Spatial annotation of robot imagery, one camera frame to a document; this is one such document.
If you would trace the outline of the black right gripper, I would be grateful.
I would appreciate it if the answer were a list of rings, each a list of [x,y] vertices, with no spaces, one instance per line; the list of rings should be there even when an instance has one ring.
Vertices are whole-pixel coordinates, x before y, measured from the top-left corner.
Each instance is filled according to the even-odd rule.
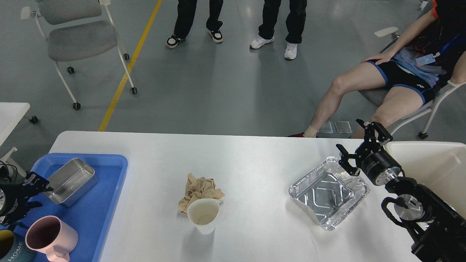
[[[402,167],[383,149],[383,146],[393,141],[393,136],[378,122],[356,122],[364,129],[363,143],[356,148],[354,154],[349,154],[342,144],[336,144],[340,151],[339,165],[351,176],[359,176],[364,172],[376,186],[382,186],[399,176]],[[354,159],[356,166],[348,162]]]

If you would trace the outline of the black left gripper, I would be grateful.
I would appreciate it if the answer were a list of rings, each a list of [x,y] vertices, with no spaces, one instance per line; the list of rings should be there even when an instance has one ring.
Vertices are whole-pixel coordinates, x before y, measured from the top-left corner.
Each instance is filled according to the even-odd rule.
[[[52,192],[50,182],[37,173],[28,173],[24,181],[18,184],[1,184],[1,225],[8,226],[26,217],[34,208],[42,207],[40,202],[28,202],[18,205],[18,191],[22,188],[26,195],[38,195],[43,192]]]

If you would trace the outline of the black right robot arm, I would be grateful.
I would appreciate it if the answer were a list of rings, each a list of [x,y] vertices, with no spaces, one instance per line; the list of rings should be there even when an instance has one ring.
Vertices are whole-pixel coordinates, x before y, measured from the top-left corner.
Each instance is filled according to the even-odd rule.
[[[381,208],[413,239],[412,253],[423,262],[459,262],[466,255],[465,219],[436,193],[406,177],[401,165],[384,149],[393,136],[378,122],[356,120],[364,129],[354,154],[343,145],[339,165],[351,176],[363,172],[375,186],[384,186],[396,198],[386,197]]]

